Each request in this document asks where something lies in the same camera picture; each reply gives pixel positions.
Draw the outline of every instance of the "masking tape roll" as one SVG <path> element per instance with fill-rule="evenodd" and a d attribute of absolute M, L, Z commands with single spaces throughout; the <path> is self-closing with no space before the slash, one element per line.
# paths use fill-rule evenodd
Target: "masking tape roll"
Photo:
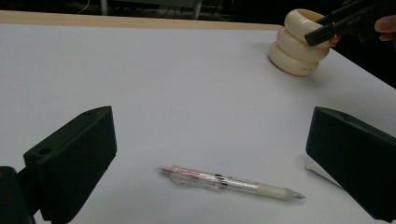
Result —
<path fill-rule="evenodd" d="M 323 17 L 323 15 L 307 9 L 294 9 L 286 16 L 285 27 L 294 37 L 306 43 L 304 36 L 322 27 L 315 21 Z M 329 41 L 320 43 L 318 46 L 328 47 Z"/>
<path fill-rule="evenodd" d="M 309 47 L 305 42 L 292 36 L 285 28 L 277 32 L 277 45 L 291 57 L 305 62 L 318 62 L 330 51 L 329 47 Z"/>
<path fill-rule="evenodd" d="M 269 57 L 277 67 L 299 77 L 307 77 L 318 69 L 318 62 L 299 61 L 283 52 L 276 42 L 270 48 Z"/>

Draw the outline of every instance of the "ballpoint pen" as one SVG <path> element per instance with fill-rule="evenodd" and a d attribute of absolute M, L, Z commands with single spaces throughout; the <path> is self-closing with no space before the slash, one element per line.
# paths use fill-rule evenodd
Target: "ballpoint pen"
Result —
<path fill-rule="evenodd" d="M 219 191 L 221 189 L 235 189 L 246 193 L 285 201 L 303 202 L 305 196 L 291 189 L 284 189 L 259 182 L 253 182 L 233 176 L 223 176 L 172 165 L 160 166 L 160 172 L 170 175 L 172 181 L 179 185 L 193 186 Z"/>

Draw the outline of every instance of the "white table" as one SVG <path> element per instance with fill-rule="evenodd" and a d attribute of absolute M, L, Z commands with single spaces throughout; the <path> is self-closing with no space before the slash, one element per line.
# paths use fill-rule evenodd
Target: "white table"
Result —
<path fill-rule="evenodd" d="M 198 20 L 203 0 L 121 0 L 123 2 L 146 3 L 160 6 L 192 7 L 193 20 Z M 107 15 L 107 0 L 101 0 L 102 15 Z"/>
<path fill-rule="evenodd" d="M 304 168 L 316 105 L 396 135 L 396 90 L 335 51 L 299 78 L 268 60 L 276 31 L 1 24 L 0 34 L 1 165 L 19 171 L 67 121 L 113 106 L 118 155 L 72 223 L 384 223 Z M 172 163 L 307 200 L 179 188 L 157 170 Z"/>

